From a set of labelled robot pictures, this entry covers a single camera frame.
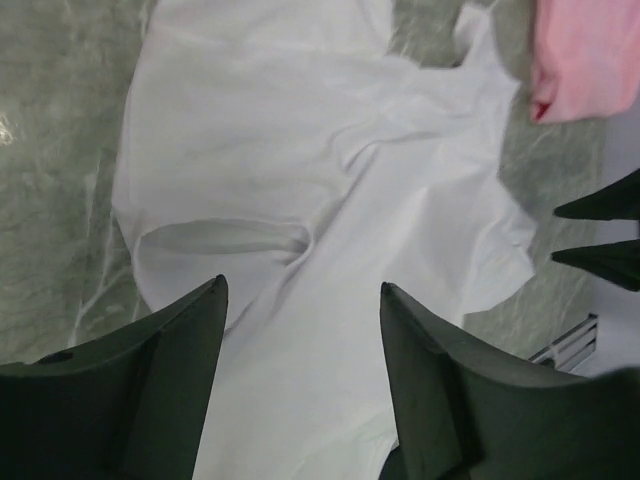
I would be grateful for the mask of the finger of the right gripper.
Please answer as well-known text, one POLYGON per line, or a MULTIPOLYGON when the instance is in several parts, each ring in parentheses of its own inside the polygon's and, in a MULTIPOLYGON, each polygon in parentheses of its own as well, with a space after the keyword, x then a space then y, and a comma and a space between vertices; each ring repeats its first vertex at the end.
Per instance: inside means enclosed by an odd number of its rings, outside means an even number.
POLYGON ((639 290, 638 240, 556 251, 551 259, 589 272, 625 290, 639 290))
POLYGON ((559 218, 578 220, 638 220, 640 171, 635 170, 605 188, 554 209, 559 218))

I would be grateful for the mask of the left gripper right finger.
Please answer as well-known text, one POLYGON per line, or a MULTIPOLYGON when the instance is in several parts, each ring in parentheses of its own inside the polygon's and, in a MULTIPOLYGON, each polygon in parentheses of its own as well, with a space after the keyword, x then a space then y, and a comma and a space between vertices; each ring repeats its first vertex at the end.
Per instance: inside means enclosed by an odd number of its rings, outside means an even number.
POLYGON ((534 364, 381 287, 398 444, 385 479, 635 479, 639 372, 534 364))

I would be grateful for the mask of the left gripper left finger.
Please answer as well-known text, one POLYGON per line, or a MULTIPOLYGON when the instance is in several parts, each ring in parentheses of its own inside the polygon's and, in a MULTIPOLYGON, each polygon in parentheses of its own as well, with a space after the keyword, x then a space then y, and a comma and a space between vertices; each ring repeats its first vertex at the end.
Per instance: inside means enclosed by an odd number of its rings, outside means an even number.
POLYGON ((189 479, 226 323, 228 285, 34 363, 1 368, 5 479, 189 479))

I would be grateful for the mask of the white t-shirt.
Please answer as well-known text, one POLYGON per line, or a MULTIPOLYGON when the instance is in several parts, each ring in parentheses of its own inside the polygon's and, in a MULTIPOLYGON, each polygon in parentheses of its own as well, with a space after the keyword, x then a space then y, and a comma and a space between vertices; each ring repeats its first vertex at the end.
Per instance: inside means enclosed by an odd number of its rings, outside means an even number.
POLYGON ((390 54, 392 33, 389 1, 155 6, 112 205, 152 310, 229 285, 198 479, 377 478, 382 284, 460 325, 533 276, 490 11, 461 7, 456 67, 390 54))

